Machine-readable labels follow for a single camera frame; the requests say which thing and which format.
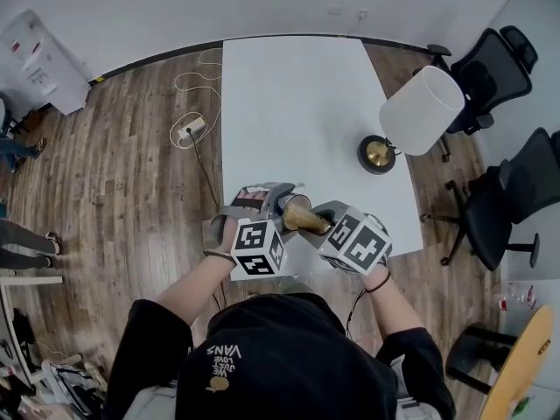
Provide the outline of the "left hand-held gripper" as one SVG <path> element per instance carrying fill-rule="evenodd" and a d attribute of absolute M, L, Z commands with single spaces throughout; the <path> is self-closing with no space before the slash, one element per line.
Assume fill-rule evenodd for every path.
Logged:
<path fill-rule="evenodd" d="M 211 221 L 219 246 L 209 255 L 231 262 L 245 277 L 276 277 L 287 259 L 284 209 L 290 203 L 307 204 L 305 184 L 263 183 L 242 189 L 268 195 L 264 200 L 238 199 L 238 192 L 220 209 Z"/>

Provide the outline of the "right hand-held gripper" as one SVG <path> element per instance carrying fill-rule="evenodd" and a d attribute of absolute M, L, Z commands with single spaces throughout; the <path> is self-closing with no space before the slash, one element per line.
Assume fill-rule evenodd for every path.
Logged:
<path fill-rule="evenodd" d="M 384 226 L 353 206 L 333 200 L 315 206 L 311 213 L 318 218 L 311 232 L 326 235 L 318 254 L 334 268 L 369 275 L 392 247 Z"/>

